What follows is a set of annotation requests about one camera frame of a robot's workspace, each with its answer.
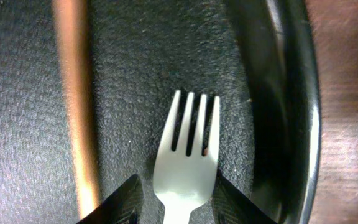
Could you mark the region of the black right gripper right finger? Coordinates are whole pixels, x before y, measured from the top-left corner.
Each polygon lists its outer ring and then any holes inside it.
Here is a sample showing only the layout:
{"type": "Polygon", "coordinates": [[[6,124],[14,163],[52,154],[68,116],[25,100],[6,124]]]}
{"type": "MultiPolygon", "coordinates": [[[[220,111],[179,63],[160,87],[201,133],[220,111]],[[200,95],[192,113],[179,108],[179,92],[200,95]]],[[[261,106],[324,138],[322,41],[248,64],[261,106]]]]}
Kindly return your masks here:
{"type": "Polygon", "coordinates": [[[219,170],[212,196],[213,217],[218,224],[277,224],[219,170]]]}

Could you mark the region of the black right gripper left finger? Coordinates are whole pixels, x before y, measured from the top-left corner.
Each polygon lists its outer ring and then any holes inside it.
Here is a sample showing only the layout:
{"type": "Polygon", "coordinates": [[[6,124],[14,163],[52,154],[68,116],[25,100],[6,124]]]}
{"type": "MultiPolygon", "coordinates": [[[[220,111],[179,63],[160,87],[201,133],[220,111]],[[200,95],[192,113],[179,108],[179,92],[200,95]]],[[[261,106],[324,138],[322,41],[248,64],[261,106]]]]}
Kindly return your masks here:
{"type": "Polygon", "coordinates": [[[143,203],[142,182],[134,174],[78,224],[138,224],[143,203]]]}

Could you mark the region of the white plastic fork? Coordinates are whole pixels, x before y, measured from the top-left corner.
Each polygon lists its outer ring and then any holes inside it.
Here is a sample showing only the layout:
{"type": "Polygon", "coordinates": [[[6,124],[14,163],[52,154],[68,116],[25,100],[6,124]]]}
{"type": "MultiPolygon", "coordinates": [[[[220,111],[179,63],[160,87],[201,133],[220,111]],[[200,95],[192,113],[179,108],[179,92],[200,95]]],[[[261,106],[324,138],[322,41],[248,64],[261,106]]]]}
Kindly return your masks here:
{"type": "Polygon", "coordinates": [[[214,97],[207,154],[202,155],[206,95],[202,94],[193,136],[191,155],[186,155],[194,93],[188,94],[176,150],[172,150],[181,91],[177,90],[163,129],[155,160],[153,190],[163,203],[163,224],[188,223],[191,212],[212,196],[219,158],[220,98],[214,97]]]}

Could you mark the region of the round black serving tray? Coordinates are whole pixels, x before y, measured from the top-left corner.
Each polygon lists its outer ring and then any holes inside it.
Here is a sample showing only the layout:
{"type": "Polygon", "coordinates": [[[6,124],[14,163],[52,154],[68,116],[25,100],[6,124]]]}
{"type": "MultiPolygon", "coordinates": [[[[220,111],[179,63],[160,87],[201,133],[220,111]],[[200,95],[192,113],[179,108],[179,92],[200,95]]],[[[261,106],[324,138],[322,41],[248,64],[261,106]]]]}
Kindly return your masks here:
{"type": "MultiPolygon", "coordinates": [[[[319,159],[303,1],[90,1],[102,198],[131,175],[162,223],[155,157],[176,90],[221,99],[219,170],[280,223],[306,223],[319,159]]],[[[0,223],[79,219],[51,1],[0,1],[0,223]]]]}

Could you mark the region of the wooden chopstick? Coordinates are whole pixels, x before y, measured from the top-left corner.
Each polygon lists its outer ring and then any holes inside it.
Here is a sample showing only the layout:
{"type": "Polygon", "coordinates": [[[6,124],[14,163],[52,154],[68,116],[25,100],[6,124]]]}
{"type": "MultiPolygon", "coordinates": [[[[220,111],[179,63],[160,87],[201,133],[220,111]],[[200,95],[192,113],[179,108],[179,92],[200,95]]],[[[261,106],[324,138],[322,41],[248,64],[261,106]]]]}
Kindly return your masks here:
{"type": "Polygon", "coordinates": [[[100,204],[88,2],[53,0],[79,217],[100,204]]]}

